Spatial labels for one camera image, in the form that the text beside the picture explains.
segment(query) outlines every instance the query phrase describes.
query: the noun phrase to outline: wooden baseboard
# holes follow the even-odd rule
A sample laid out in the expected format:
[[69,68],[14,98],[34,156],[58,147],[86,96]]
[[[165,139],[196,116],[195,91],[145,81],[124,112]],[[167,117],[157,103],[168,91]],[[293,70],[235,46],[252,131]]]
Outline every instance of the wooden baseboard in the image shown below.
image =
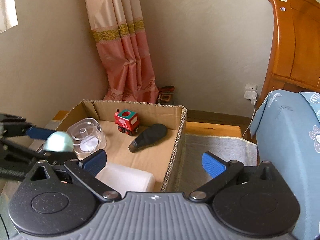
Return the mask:
[[217,122],[226,122],[232,124],[248,124],[251,118],[245,116],[231,115],[231,114],[219,114],[213,112],[205,112],[198,110],[188,110],[188,118],[204,119]]

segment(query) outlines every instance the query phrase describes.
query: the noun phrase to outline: blue gripper pad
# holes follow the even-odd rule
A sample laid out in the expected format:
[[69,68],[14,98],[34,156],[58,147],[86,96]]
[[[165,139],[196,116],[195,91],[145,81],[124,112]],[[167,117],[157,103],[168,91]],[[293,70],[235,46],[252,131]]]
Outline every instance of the blue gripper pad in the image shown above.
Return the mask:
[[48,137],[55,132],[55,130],[33,126],[26,131],[26,135],[29,136],[31,139],[47,140]]
[[227,169],[224,163],[219,162],[206,152],[202,155],[202,167],[213,179]]
[[79,162],[79,166],[94,177],[97,176],[106,164],[107,154],[104,150],[98,150]]

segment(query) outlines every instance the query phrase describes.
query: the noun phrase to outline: blue bedsheet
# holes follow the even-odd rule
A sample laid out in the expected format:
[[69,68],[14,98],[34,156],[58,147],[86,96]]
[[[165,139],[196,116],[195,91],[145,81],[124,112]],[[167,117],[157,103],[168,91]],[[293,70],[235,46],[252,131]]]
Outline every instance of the blue bedsheet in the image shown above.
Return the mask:
[[300,203],[293,230],[300,240],[320,234],[320,122],[307,101],[312,94],[270,92],[250,127],[260,160],[276,166]]

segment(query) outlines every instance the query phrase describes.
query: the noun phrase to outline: curtain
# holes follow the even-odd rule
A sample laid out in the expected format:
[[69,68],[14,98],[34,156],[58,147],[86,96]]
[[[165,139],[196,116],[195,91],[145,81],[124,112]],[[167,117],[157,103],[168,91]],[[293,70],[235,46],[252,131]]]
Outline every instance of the curtain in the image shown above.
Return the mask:
[[0,33],[17,24],[14,0],[0,0]]
[[139,0],[85,0],[97,49],[107,71],[104,100],[155,103],[158,89]]

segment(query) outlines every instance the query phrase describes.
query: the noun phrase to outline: wooden bed frame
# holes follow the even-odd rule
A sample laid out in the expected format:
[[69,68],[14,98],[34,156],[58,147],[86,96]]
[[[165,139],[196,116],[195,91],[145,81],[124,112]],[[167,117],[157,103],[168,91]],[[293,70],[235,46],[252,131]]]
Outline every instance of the wooden bed frame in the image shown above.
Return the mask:
[[274,31],[257,108],[270,91],[320,93],[320,4],[316,0],[269,0]]

